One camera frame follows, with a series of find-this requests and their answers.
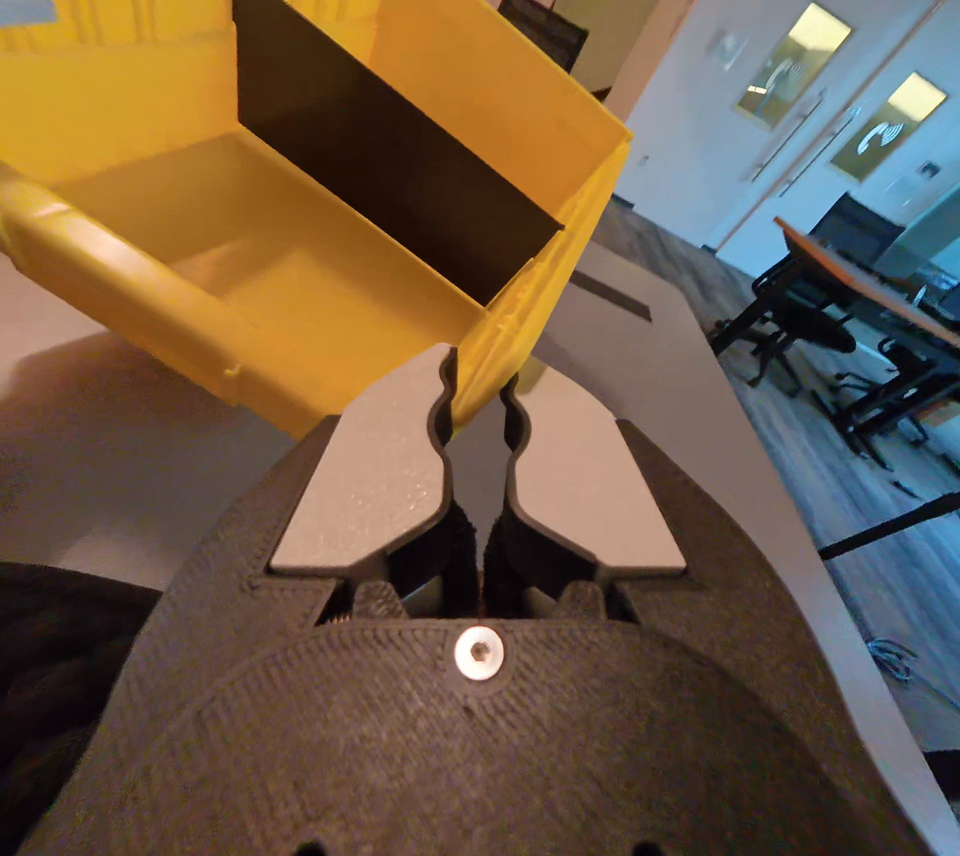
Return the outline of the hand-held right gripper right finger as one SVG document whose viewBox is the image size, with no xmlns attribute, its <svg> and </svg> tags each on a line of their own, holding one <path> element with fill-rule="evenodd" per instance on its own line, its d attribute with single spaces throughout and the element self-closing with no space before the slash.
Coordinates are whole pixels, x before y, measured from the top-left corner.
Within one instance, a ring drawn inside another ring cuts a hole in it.
<svg viewBox="0 0 960 856">
<path fill-rule="evenodd" d="M 562 374 L 517 374 L 501 391 L 510 451 L 502 510 L 484 554 L 489 605 L 530 590 L 558 600 L 573 582 L 688 569 L 618 420 Z"/>
</svg>

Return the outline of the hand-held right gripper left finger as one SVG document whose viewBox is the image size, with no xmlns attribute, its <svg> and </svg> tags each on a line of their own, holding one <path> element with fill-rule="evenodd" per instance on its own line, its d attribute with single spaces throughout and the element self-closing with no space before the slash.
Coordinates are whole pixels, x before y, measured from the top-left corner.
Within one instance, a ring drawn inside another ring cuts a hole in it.
<svg viewBox="0 0 960 856">
<path fill-rule="evenodd" d="M 269 570 L 390 583 L 401 598 L 440 579 L 442 605 L 476 605 L 476 535 L 446 451 L 457 350 L 438 343 L 372 383 L 335 421 Z"/>
</svg>

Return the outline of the yellow plastic bin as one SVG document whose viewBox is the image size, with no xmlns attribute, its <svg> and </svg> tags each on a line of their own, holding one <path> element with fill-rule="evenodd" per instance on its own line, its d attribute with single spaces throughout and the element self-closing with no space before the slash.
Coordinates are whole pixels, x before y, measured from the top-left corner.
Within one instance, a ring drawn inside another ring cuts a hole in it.
<svg viewBox="0 0 960 856">
<path fill-rule="evenodd" d="M 238 120 L 232 0 L 3 0 L 2 251 L 301 437 L 438 343 L 459 427 L 531 354 L 629 130 L 485 0 L 284 0 L 563 227 L 486 306 Z"/>
</svg>

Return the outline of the black bin divider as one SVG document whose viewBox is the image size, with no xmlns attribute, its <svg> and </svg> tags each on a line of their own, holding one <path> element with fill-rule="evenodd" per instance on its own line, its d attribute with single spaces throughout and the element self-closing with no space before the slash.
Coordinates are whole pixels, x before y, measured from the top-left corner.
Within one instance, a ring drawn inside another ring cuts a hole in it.
<svg viewBox="0 0 960 856">
<path fill-rule="evenodd" d="M 231 0 L 238 120 L 486 306 L 558 221 L 284 0 Z"/>
</svg>

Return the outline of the wooden background desk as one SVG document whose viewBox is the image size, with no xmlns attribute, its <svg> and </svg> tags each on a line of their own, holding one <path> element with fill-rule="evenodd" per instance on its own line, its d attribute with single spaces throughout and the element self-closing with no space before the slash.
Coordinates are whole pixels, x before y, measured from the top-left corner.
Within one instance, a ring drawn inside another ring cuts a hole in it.
<svg viewBox="0 0 960 856">
<path fill-rule="evenodd" d="M 959 349 L 959 335 L 954 330 L 938 322 L 931 314 L 914 307 L 891 286 L 880 283 L 848 260 L 833 255 L 815 239 L 802 234 L 781 217 L 774 217 L 773 222 L 781 230 L 791 254 L 808 266 L 811 272 L 830 277 L 837 286 L 844 286 L 882 310 L 941 339 L 954 350 Z"/>
</svg>

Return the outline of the black textured wrist pad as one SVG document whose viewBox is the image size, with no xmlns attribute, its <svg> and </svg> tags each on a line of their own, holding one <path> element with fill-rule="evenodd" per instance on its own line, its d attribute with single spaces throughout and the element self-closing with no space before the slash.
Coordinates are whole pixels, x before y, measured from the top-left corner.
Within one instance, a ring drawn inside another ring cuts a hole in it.
<svg viewBox="0 0 960 856">
<path fill-rule="evenodd" d="M 87 749 L 162 591 L 1 563 L 1 853 L 15 854 Z"/>
</svg>

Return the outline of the door window with phone sign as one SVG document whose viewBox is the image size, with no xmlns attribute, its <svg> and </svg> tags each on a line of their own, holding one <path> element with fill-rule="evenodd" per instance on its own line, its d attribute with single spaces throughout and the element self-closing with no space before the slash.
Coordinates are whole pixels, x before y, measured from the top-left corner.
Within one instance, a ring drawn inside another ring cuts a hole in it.
<svg viewBox="0 0 960 856">
<path fill-rule="evenodd" d="M 864 182 L 947 101 L 948 93 L 912 72 L 830 158 L 829 166 Z"/>
<path fill-rule="evenodd" d="M 810 2 L 753 76 L 736 111 L 775 129 L 852 33 L 850 24 Z"/>
</svg>

